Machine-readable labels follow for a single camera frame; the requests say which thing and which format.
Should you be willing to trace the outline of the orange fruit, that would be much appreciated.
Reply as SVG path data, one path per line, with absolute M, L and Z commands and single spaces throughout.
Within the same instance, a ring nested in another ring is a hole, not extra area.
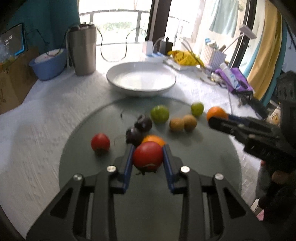
M 155 142 L 158 145 L 160 145 L 161 147 L 164 146 L 166 144 L 166 142 L 159 136 L 156 135 L 147 135 L 144 137 L 142 144 L 146 143 L 146 142 Z
M 207 111 L 207 115 L 206 115 L 207 121 L 209 121 L 210 118 L 212 117 L 228 119 L 228 114 L 221 107 L 213 106 Z

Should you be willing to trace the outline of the red tomato large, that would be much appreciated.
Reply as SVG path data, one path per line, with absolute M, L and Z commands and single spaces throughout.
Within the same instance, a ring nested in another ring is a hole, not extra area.
M 156 142 L 139 145 L 132 155 L 133 165 L 141 172 L 156 172 L 163 162 L 163 149 Z

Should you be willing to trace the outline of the small green lime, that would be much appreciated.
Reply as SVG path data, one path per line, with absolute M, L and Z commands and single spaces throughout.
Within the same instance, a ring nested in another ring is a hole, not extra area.
M 195 117 L 199 117 L 203 114 L 204 112 L 204 105 L 201 102 L 194 102 L 191 105 L 191 113 Z

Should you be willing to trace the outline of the brown kiwi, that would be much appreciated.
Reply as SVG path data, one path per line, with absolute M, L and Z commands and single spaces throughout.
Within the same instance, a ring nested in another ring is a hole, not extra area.
M 172 118 L 169 127 L 172 132 L 181 132 L 184 130 L 184 121 L 182 118 Z
M 196 128 L 196 126 L 197 126 L 197 120 L 191 114 L 185 115 L 183 117 L 183 121 L 184 121 L 184 130 L 186 132 L 193 131 Z

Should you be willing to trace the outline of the red tomato small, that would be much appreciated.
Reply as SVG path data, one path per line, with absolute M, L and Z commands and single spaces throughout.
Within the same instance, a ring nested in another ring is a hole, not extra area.
M 104 133 L 98 133 L 91 140 L 91 147 L 94 152 L 108 152 L 110 148 L 110 139 Z

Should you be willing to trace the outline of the dark plum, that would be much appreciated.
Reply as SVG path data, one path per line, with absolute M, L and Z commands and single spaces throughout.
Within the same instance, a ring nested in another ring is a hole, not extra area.
M 146 133 L 152 128 L 152 120 L 150 119 L 150 117 L 142 114 L 137 118 L 134 127 L 137 128 L 140 132 Z
M 135 147 L 138 147 L 144 139 L 143 133 L 141 133 L 134 126 L 128 128 L 125 133 L 125 142 L 126 144 L 133 144 Z

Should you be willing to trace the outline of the large green fruit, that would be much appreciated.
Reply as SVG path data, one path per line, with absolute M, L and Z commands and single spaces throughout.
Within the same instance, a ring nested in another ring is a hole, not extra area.
M 168 108 L 164 105 L 158 105 L 155 106 L 151 112 L 151 118 L 153 120 L 154 123 L 156 124 L 163 124 L 165 123 L 170 116 L 170 112 L 168 110 Z

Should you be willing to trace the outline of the purple cloth pouch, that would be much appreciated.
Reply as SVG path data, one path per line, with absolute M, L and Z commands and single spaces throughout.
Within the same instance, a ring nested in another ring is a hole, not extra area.
M 253 88 L 249 85 L 245 76 L 239 70 L 239 68 L 231 68 L 231 72 L 234 74 L 234 76 L 236 77 L 237 81 L 240 84 L 239 89 L 234 89 L 232 87 L 231 82 L 228 80 L 227 76 L 225 75 L 225 73 L 221 69 L 215 70 L 215 73 L 218 74 L 223 79 L 223 81 L 226 83 L 228 89 L 230 90 L 230 92 L 232 94 L 236 94 L 236 93 L 242 92 L 242 91 L 254 91 Z

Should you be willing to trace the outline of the grey round placemat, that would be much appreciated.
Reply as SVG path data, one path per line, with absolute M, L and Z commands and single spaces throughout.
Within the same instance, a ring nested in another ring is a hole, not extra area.
M 184 102 L 166 98 L 127 97 L 95 111 L 70 135 L 63 149 L 59 167 L 59 184 L 64 186 L 77 173 L 97 174 L 125 153 L 125 133 L 141 114 L 164 105 L 171 118 L 190 113 Z M 94 152 L 91 140 L 104 133 L 110 139 L 108 152 Z M 201 175 L 221 173 L 235 188 L 241 190 L 241 166 L 230 138 L 208 127 L 205 116 L 198 119 L 192 132 L 171 132 L 167 123 L 154 125 L 152 135 L 161 137 L 171 153 Z M 168 189 L 163 167 L 156 173 L 142 175 L 133 168 L 129 188 L 114 197 L 116 231 L 119 240 L 177 240 L 180 233 L 182 196 Z

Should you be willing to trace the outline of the yellow plastic bag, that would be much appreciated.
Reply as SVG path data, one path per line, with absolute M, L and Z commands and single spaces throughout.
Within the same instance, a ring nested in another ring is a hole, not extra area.
M 204 67 L 203 61 L 190 51 L 169 51 L 168 56 L 173 57 L 174 61 L 182 66 L 197 66 Z

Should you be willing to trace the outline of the white power strip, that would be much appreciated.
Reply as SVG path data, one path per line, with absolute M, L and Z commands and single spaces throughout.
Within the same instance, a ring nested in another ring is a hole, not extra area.
M 169 57 L 158 52 L 158 53 L 152 53 L 151 58 L 153 60 L 155 60 L 155 61 L 161 61 L 162 62 L 162 61 L 167 60 Z

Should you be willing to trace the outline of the hanging light blue towel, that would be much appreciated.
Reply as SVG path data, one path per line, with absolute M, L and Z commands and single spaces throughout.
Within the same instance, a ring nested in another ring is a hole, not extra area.
M 217 1 L 217 7 L 214 11 L 214 18 L 209 30 L 221 35 L 234 37 L 237 26 L 238 11 L 238 1 Z

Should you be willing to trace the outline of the white tablecloth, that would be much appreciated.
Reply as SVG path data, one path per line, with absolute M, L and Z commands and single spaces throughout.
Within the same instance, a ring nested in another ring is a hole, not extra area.
M 59 161 L 71 132 L 95 109 L 123 98 L 106 80 L 114 65 L 97 57 L 92 75 L 79 77 L 69 68 L 54 79 L 38 80 L 20 106 L 1 115 L 1 206 L 24 238 L 59 191 Z M 189 104 L 203 102 L 205 110 L 212 106 L 230 110 L 227 90 L 203 82 L 199 71 L 175 74 L 177 82 L 165 96 Z M 242 167 L 241 196 L 251 205 L 259 160 L 231 139 Z

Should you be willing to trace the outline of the white charger plug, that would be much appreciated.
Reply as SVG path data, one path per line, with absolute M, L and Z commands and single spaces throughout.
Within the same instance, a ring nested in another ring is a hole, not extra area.
M 146 56 L 151 56 L 152 53 L 153 53 L 153 46 L 154 46 L 154 43 L 153 41 L 145 41 L 143 43 L 143 46 L 142 46 L 142 52 L 146 55 Z

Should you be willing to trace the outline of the blue plastic bowl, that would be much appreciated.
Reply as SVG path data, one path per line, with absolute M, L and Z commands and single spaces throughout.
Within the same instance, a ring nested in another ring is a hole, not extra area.
M 67 49 L 54 49 L 31 60 L 29 66 L 39 80 L 50 80 L 63 72 L 67 54 Z

